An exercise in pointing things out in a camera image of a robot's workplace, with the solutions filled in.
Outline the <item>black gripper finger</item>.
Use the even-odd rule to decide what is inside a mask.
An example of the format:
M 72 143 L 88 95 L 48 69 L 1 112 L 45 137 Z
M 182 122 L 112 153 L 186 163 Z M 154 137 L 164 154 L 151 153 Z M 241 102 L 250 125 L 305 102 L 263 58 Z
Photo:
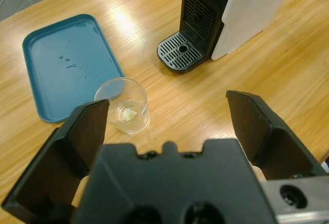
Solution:
M 75 108 L 48 137 L 2 203 L 16 218 L 71 218 L 80 181 L 104 141 L 107 99 Z
M 257 95 L 226 92 L 232 124 L 247 159 L 267 180 L 325 176 L 327 173 L 308 148 Z

